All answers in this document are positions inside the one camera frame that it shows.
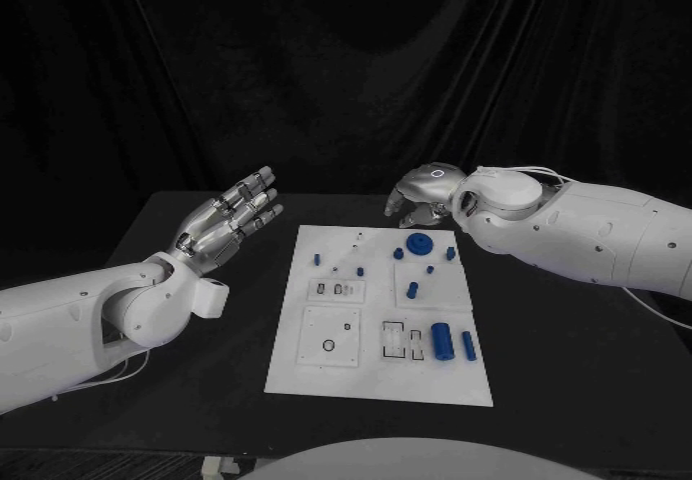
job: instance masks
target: robotic hand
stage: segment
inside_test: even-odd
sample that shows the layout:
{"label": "robotic hand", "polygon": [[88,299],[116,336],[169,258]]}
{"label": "robotic hand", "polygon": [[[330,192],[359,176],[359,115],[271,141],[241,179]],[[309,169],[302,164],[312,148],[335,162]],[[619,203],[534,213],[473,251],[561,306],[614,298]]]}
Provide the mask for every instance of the robotic hand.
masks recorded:
{"label": "robotic hand", "polygon": [[[191,313],[221,316],[228,286],[202,276],[281,213],[281,205],[261,213],[277,197],[274,189],[265,191],[273,182],[265,167],[209,199],[183,221],[167,252],[143,263],[0,292],[0,414],[169,343]],[[123,337],[107,344],[103,318]]]}
{"label": "robotic hand", "polygon": [[[551,175],[560,184],[541,184],[528,173]],[[451,215],[489,252],[574,280],[692,300],[692,210],[544,167],[479,167],[467,176],[443,163],[405,175],[387,216],[407,200],[417,209],[400,228],[436,225]]]}

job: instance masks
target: small blue part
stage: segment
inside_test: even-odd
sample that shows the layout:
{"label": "small blue part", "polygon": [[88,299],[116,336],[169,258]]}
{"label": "small blue part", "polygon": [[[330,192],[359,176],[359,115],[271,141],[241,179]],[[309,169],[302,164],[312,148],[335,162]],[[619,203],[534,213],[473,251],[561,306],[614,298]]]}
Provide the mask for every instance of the small blue part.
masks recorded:
{"label": "small blue part", "polygon": [[433,239],[423,233],[414,233],[407,239],[407,248],[415,255],[427,255],[433,251]]}
{"label": "small blue part", "polygon": [[451,360],[454,358],[454,345],[451,344],[450,325],[447,323],[436,323],[430,330],[433,332],[436,358],[443,362]]}
{"label": "small blue part", "polygon": [[466,358],[470,362],[476,361],[476,349],[473,348],[473,338],[472,332],[464,332],[462,334],[462,340],[464,341],[464,349],[466,349]]}
{"label": "small blue part", "polygon": [[418,293],[418,284],[415,282],[411,282],[411,285],[408,286],[407,297],[413,300],[415,298],[417,293]]}

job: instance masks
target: black backdrop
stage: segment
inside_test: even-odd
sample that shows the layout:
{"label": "black backdrop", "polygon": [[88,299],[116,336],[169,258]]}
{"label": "black backdrop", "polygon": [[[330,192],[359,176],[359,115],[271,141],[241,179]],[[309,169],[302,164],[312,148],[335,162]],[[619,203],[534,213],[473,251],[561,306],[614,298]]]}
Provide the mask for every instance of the black backdrop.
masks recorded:
{"label": "black backdrop", "polygon": [[265,164],[322,193],[537,164],[692,207],[691,20],[653,0],[7,0],[0,286],[97,268],[153,192]]}

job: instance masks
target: robot finger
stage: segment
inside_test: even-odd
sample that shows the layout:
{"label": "robot finger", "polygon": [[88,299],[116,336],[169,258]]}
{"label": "robot finger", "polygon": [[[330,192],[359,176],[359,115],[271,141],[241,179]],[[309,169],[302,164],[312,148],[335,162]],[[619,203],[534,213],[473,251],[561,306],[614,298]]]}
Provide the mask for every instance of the robot finger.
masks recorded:
{"label": "robot finger", "polygon": [[434,211],[430,203],[418,204],[418,208],[401,219],[400,228],[408,228],[414,225],[437,225],[443,221],[443,216]]}
{"label": "robot finger", "polygon": [[250,202],[241,200],[234,205],[234,217],[228,221],[231,228],[234,230],[240,229],[251,220],[253,217],[260,213],[263,208],[270,204],[270,202],[277,198],[277,191],[274,189],[261,192]]}
{"label": "robot finger", "polygon": [[392,190],[392,193],[389,194],[389,198],[387,199],[387,206],[385,206],[385,215],[388,217],[392,216],[392,213],[397,213],[401,209],[401,206],[404,205],[405,202],[404,195],[401,192],[397,190],[397,187]]}
{"label": "robot finger", "polygon": [[245,238],[250,237],[281,214],[284,211],[283,205],[274,205],[274,207],[261,213],[241,228]]}
{"label": "robot finger", "polygon": [[219,201],[222,200],[227,204],[227,210],[240,201],[250,202],[276,179],[270,167],[263,167],[258,172],[248,175],[219,197]]}

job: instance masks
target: gray robotic hand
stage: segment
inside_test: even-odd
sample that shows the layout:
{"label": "gray robotic hand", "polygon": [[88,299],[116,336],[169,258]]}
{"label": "gray robotic hand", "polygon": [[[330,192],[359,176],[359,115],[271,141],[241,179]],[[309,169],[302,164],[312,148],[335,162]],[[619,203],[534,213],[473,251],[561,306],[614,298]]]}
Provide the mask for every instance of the gray robotic hand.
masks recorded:
{"label": "gray robotic hand", "polygon": [[281,205],[261,212],[277,198],[277,190],[267,190],[274,180],[271,168],[264,167],[218,198],[209,199],[185,219],[167,253],[199,276],[228,262],[245,238],[283,212]]}
{"label": "gray robotic hand", "polygon": [[385,215],[397,213],[410,200],[415,210],[401,219],[400,228],[437,225],[451,213],[451,199],[467,178],[459,167],[446,163],[421,165],[411,170],[394,187],[387,200]]}

